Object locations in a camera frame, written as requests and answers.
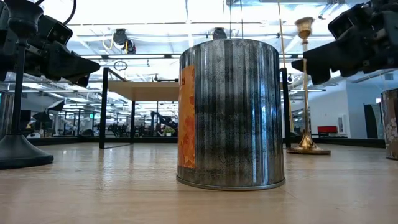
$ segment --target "brass stand base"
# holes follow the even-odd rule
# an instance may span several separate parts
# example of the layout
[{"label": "brass stand base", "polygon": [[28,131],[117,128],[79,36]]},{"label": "brass stand base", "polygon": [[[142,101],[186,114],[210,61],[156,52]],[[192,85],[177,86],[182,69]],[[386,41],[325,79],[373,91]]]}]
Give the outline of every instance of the brass stand base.
[{"label": "brass stand base", "polygon": [[291,154],[305,154],[305,155],[330,155],[330,150],[324,150],[319,148],[306,150],[300,146],[286,149],[286,152]]},{"label": "brass stand base", "polygon": [[330,155],[330,150],[320,149],[311,138],[311,134],[304,133],[298,147],[286,149],[287,153],[306,154],[306,155]]}]

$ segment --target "cable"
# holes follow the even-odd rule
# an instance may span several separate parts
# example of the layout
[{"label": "cable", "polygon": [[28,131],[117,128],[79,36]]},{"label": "cable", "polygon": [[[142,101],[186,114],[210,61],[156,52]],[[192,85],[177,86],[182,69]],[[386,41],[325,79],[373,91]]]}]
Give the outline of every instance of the cable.
[{"label": "cable", "polygon": [[241,0],[241,23],[242,23],[242,39],[243,39],[243,10],[242,10],[242,0]]},{"label": "cable", "polygon": [[278,1],[278,10],[279,10],[280,41],[281,41],[281,44],[282,44],[282,56],[283,56],[283,61],[284,61],[284,68],[286,68],[284,32],[282,30],[282,14],[280,13],[280,0]]},{"label": "cable", "polygon": [[72,9],[72,12],[70,13],[69,18],[66,19],[65,22],[63,22],[63,25],[67,25],[68,22],[70,22],[70,21],[72,20],[73,16],[75,15],[75,12],[76,12],[76,5],[77,5],[77,0],[73,0],[73,9]]},{"label": "cable", "polygon": [[[118,63],[124,64],[125,67],[124,67],[124,68],[120,68],[120,69],[117,68],[117,67],[116,67],[116,64],[118,64]],[[128,65],[126,62],[123,62],[122,60],[119,60],[119,61],[117,61],[117,62],[115,62],[115,63],[113,64],[113,68],[114,68],[115,70],[117,70],[117,71],[125,71],[128,67],[129,67],[129,65]]]},{"label": "cable", "polygon": [[42,4],[44,2],[44,0],[38,0],[37,2],[35,2],[35,5],[38,6],[39,4]]},{"label": "cable", "polygon": [[232,1],[229,0],[229,38],[232,38]]},{"label": "cable", "polygon": [[110,46],[110,47],[108,47],[108,46],[105,44],[105,38],[102,39],[102,45],[104,46],[104,48],[105,48],[106,50],[111,50],[111,49],[112,49],[112,47],[113,47],[113,36],[114,36],[114,33],[112,34],[111,46]]},{"label": "cable", "polygon": [[[284,68],[286,68],[284,32],[283,32],[283,30],[282,30],[282,14],[281,14],[281,12],[280,12],[280,0],[278,0],[278,11],[279,11],[280,42],[281,42],[281,44],[282,44],[282,56],[283,56],[283,61],[284,61]],[[284,99],[284,100],[288,100],[288,102],[289,102],[290,130],[294,130],[294,129],[293,129],[292,105],[290,104],[290,100],[289,100],[289,99]]]}]

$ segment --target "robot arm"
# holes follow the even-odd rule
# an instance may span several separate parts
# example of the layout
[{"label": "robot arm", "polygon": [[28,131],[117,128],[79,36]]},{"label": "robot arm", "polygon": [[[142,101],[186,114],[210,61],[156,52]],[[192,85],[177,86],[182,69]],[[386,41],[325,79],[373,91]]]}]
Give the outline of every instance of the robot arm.
[{"label": "robot arm", "polygon": [[[336,40],[303,53],[312,82],[328,81],[330,70],[349,77],[398,68],[397,21],[397,0],[372,0],[340,14],[328,25]],[[303,60],[292,62],[292,67],[303,71]]]},{"label": "robot arm", "polygon": [[[8,8],[0,1],[0,81],[5,80],[8,71],[14,70],[17,60],[17,35],[8,28],[8,19]],[[90,73],[98,71],[100,65],[66,48],[73,32],[65,24],[43,15],[38,27],[38,33],[28,39],[25,72],[54,81],[65,78],[86,87]]]}]

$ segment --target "black stand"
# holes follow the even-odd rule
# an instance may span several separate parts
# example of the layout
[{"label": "black stand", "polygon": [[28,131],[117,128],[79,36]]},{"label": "black stand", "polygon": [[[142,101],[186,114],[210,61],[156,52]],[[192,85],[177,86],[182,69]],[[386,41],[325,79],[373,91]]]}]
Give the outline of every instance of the black stand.
[{"label": "black stand", "polygon": [[290,149],[292,147],[292,143],[290,141],[290,110],[289,110],[289,88],[287,86],[287,70],[286,68],[281,68],[282,72],[282,88],[284,91],[284,119],[285,119],[285,145],[286,149]]},{"label": "black stand", "polygon": [[9,10],[8,26],[18,36],[18,61],[16,68],[15,96],[11,134],[0,141],[0,169],[41,166],[54,160],[53,155],[34,147],[19,134],[22,82],[24,80],[27,39],[37,33],[37,22],[43,10],[26,0],[5,0]]},{"label": "black stand", "polygon": [[25,67],[25,46],[19,44],[17,75],[15,83],[14,107],[12,114],[12,133],[0,141],[0,169],[16,169],[41,166],[52,163],[53,155],[33,146],[19,132],[19,115],[21,113],[22,81]]},{"label": "black stand", "polygon": [[108,102],[108,73],[109,68],[103,70],[102,99],[101,99],[101,118],[99,122],[99,148],[105,149],[106,137],[106,103]]}]

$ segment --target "brass pole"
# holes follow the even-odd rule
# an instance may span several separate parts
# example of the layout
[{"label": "brass pole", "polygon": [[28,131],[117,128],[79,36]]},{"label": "brass pole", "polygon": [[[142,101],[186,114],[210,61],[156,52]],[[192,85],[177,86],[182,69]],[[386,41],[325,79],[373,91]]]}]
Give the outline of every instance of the brass pole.
[{"label": "brass pole", "polygon": [[[282,58],[284,63],[284,68],[286,68],[286,56],[285,56],[285,42],[284,42],[284,31],[282,29],[282,13],[280,12],[280,0],[278,0],[278,11],[279,11],[279,30],[280,30],[280,43],[282,45]],[[289,102],[289,125],[290,131],[293,131],[293,116],[292,116],[292,105],[290,104],[290,100],[286,99]]]},{"label": "brass pole", "polygon": [[[298,36],[303,40],[304,52],[308,50],[308,37],[312,33],[312,23],[314,19],[312,17],[304,17],[296,21],[295,25],[298,29]],[[298,147],[286,149],[288,153],[296,154],[313,154],[313,155],[330,155],[330,150],[320,149],[312,140],[310,132],[310,118],[308,115],[308,74],[307,74],[307,59],[303,59],[303,71],[304,71],[304,112],[303,118],[305,122],[305,129],[303,132],[303,138]]]}]

